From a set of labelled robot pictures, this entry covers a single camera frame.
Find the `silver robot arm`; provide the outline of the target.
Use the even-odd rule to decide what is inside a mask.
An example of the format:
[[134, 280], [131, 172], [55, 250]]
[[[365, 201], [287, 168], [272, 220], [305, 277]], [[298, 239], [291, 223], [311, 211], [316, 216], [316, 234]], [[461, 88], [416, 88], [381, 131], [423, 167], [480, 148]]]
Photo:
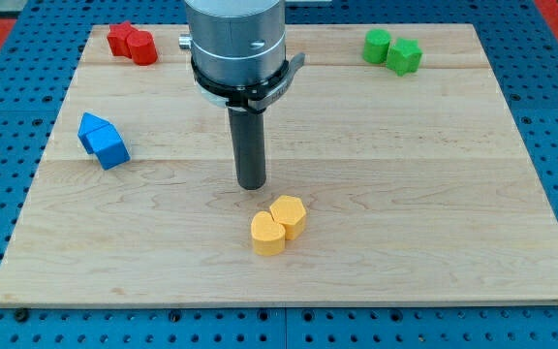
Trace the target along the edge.
[[284, 0], [186, 0], [185, 12], [192, 59], [205, 78], [248, 86], [284, 65]]

